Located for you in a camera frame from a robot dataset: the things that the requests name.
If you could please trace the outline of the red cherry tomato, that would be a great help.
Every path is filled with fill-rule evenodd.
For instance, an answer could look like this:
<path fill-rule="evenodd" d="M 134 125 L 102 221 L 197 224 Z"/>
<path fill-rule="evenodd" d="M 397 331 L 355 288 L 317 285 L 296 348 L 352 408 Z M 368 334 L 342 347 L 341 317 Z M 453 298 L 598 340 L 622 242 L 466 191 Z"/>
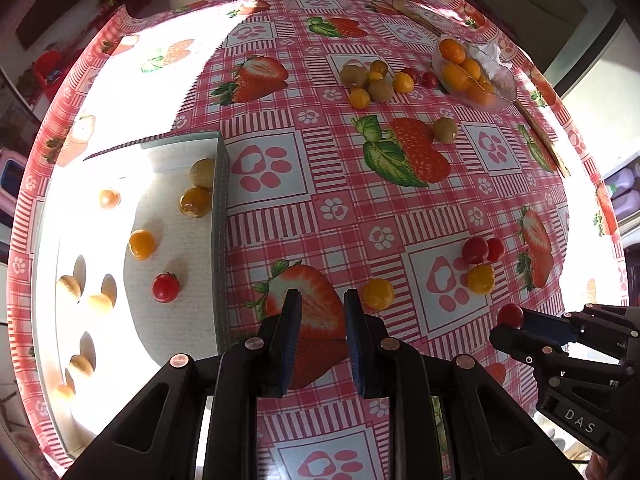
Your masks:
<path fill-rule="evenodd" d="M 507 325 L 514 328 L 521 328 L 524 322 L 524 311 L 517 304 L 505 304 L 497 315 L 498 325 Z"/>

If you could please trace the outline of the red tomato right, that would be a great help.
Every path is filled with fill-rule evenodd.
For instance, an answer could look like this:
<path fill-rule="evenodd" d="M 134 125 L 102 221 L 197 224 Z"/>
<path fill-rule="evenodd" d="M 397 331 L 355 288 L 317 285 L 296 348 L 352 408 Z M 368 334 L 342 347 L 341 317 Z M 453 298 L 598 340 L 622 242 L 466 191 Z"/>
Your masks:
<path fill-rule="evenodd" d="M 503 241 L 498 237 L 491 237 L 487 241 L 487 247 L 487 261 L 490 263 L 499 262 L 506 253 L 506 248 L 504 247 Z"/>

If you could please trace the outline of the dark red tomato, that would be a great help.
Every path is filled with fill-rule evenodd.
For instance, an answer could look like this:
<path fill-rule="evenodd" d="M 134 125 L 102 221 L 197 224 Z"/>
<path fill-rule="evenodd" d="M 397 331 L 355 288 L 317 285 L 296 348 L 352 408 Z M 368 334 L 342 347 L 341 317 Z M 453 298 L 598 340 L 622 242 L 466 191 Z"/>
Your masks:
<path fill-rule="evenodd" d="M 488 257 L 488 243 L 483 237 L 470 237 L 462 247 L 462 259 L 467 264 L 482 264 Z"/>

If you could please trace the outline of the red tomato in tray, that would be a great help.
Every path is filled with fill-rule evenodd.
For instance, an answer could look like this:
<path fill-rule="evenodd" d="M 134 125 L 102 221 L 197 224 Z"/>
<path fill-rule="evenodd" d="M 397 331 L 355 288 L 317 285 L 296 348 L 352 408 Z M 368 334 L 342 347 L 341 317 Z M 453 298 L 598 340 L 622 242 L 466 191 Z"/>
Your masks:
<path fill-rule="evenodd" d="M 164 272 L 158 274 L 152 283 L 152 296 L 161 304 L 173 302 L 181 292 L 181 285 L 175 274 Z"/>

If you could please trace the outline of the white rectangular tray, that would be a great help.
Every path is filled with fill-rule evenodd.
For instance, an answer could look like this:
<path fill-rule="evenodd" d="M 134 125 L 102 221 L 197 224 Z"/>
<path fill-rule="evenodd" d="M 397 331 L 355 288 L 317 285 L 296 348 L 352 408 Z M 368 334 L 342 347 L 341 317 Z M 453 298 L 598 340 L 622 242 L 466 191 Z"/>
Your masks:
<path fill-rule="evenodd" d="M 212 209 L 180 212 L 189 170 L 215 159 Z M 226 212 L 230 162 L 216 132 L 166 136 L 82 156 L 55 170 L 32 270 L 37 370 L 63 450 L 78 456 L 175 354 L 216 356 L 230 344 Z M 150 231 L 154 254 L 128 240 Z M 175 274 L 178 297 L 152 296 Z"/>

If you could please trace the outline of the orange tomato in tray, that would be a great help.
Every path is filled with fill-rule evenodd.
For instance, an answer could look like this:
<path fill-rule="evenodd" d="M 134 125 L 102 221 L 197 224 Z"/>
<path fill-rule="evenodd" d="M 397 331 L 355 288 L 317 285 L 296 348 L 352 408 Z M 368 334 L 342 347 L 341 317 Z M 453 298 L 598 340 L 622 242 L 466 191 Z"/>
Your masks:
<path fill-rule="evenodd" d="M 137 260 L 149 259 L 155 252 L 156 241 L 148 230 L 135 230 L 128 240 L 130 254 Z"/>

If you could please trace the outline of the dark yellow tomato in tray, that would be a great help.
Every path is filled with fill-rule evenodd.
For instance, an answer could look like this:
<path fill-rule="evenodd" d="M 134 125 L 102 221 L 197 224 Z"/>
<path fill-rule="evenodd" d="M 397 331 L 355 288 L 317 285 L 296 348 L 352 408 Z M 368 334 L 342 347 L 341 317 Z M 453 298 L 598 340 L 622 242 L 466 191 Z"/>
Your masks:
<path fill-rule="evenodd" d="M 184 191 L 179 200 L 182 214 L 191 218 L 203 218 L 212 209 L 212 191 L 201 186 L 192 186 Z"/>

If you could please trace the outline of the lone kiwi fruit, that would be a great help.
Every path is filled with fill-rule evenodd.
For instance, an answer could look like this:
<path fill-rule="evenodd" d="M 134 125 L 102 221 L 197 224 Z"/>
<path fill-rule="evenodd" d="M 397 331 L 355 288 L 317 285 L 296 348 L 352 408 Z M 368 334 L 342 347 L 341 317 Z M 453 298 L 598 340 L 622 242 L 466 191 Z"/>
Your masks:
<path fill-rule="evenodd" d="M 449 117 L 441 117 L 433 122 L 433 136 L 438 142 L 454 143 L 458 135 L 457 123 Z"/>

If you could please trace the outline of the strawberry checkered tablecloth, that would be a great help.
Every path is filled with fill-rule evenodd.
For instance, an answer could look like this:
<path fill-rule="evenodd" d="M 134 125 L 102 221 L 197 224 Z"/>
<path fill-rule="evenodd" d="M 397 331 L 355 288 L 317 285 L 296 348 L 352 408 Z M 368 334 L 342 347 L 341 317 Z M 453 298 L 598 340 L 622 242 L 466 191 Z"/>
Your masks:
<path fill-rule="evenodd" d="M 251 332 L 285 285 L 311 289 L 312 316 L 344 290 L 384 278 L 390 333 L 448 359 L 469 353 L 523 408 L 532 372 L 491 348 L 505 304 L 548 314 L 626 304 L 611 202 L 582 136 L 524 52 L 462 0 L 421 1 L 443 35 L 496 44 L 518 104 L 483 112 L 435 89 L 356 108 L 343 67 L 387 79 L 431 64 L 437 36 L 376 10 L 390 0 L 205 0 L 135 18 L 118 10 L 72 67 L 44 115 L 18 194 L 8 263 L 9 343 L 22 403 L 46 463 L 65 454 L 37 370 L 32 270 L 58 168 L 123 145 L 216 132 L 230 169 L 226 298 L 230 340 Z M 452 118 L 454 143 L 433 122 Z M 503 241 L 487 295 L 466 286 L 473 236 Z"/>

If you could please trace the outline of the kiwi in tray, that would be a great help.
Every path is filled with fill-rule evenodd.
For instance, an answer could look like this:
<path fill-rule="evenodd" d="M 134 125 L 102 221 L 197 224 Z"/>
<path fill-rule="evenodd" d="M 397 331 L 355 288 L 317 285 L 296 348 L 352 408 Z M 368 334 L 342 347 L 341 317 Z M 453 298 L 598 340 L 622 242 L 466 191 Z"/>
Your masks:
<path fill-rule="evenodd" d="M 193 186 L 211 190 L 214 185 L 215 159 L 200 159 L 191 166 L 189 179 Z"/>

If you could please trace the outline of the glass bowl of oranges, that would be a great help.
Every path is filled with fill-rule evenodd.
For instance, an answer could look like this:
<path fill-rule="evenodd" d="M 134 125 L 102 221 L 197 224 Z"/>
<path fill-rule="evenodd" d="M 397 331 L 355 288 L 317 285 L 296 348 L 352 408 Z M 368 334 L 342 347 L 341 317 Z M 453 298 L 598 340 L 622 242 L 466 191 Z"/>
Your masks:
<path fill-rule="evenodd" d="M 483 112 L 498 112 L 516 101 L 518 88 L 496 44 L 440 35 L 432 55 L 439 82 L 450 96 Z"/>

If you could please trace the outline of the pink plastic stool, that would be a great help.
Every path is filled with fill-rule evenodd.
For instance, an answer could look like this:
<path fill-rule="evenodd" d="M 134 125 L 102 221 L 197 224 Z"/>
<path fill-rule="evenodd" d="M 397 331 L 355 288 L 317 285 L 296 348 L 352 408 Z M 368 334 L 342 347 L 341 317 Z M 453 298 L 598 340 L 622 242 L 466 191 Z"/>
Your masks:
<path fill-rule="evenodd" d="M 26 158 L 16 151 L 2 148 L 0 156 L 1 210 L 13 217 L 18 192 L 24 177 Z"/>

